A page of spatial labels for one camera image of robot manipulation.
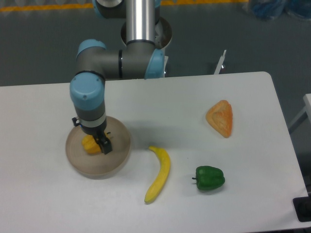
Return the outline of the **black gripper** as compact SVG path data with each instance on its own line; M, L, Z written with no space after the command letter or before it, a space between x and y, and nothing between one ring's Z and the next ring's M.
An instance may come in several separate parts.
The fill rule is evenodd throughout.
M107 127L107 120L105 116L76 116L71 120L75 127L80 126L84 133L95 138L95 141L99 145L102 153L108 154L112 151L112 143L104 133Z

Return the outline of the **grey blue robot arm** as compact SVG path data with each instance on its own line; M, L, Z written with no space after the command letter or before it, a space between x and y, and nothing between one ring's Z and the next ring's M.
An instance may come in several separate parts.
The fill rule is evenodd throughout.
M155 79L164 76L164 53L156 48L158 0L94 0L95 12L104 18L126 19L126 48L107 50L95 39L83 41L76 55L77 72L69 85L77 117L74 126L91 135L99 151L108 154L112 143L104 102L107 79Z

